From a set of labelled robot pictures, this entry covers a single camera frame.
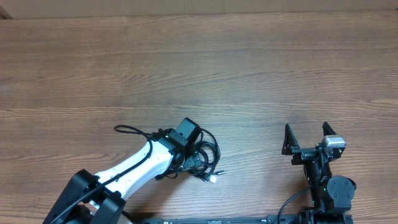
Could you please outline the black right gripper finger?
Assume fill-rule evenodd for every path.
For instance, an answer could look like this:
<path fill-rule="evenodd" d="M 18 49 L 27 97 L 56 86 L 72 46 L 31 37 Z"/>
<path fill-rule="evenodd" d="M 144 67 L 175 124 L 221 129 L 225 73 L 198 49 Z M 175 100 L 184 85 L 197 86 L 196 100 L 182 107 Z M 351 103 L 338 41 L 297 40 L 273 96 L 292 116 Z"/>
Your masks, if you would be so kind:
<path fill-rule="evenodd" d="M 284 143 L 282 145 L 282 155 L 292 155 L 294 151 L 300 149 L 298 141 L 289 123 L 285 125 Z"/>
<path fill-rule="evenodd" d="M 336 132 L 331 128 L 331 126 L 326 121 L 322 124 L 322 129 L 324 136 L 336 135 Z"/>

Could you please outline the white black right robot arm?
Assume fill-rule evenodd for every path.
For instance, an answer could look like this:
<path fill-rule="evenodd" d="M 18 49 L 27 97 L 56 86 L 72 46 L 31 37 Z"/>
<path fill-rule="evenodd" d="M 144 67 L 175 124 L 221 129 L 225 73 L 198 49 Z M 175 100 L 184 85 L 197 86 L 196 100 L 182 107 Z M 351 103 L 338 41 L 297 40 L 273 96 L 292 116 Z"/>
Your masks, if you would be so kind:
<path fill-rule="evenodd" d="M 292 156 L 293 166 L 302 165 L 308 187 L 291 196 L 279 209 L 277 223 L 282 221 L 284 208 L 295 198 L 307 192 L 312 206 L 305 207 L 295 215 L 291 223 L 349 224 L 354 220 L 346 212 L 351 210 L 356 183 L 347 177 L 333 175 L 330 163 L 339 159 L 346 142 L 331 126 L 322 124 L 323 139 L 312 148 L 301 148 L 289 124 L 285 125 L 284 143 L 281 154 Z"/>

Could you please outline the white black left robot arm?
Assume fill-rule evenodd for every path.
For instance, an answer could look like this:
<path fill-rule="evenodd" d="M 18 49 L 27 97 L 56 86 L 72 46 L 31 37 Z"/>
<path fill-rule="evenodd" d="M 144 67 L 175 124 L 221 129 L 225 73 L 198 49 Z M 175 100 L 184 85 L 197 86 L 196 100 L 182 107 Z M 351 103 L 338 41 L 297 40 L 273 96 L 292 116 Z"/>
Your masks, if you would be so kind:
<path fill-rule="evenodd" d="M 126 125 L 120 133 L 146 138 L 141 150 L 113 168 L 91 174 L 75 173 L 46 216 L 45 223 L 118 223 L 127 199 L 146 182 L 177 173 L 193 154 L 201 127 L 184 118 L 177 128 L 144 133 Z"/>

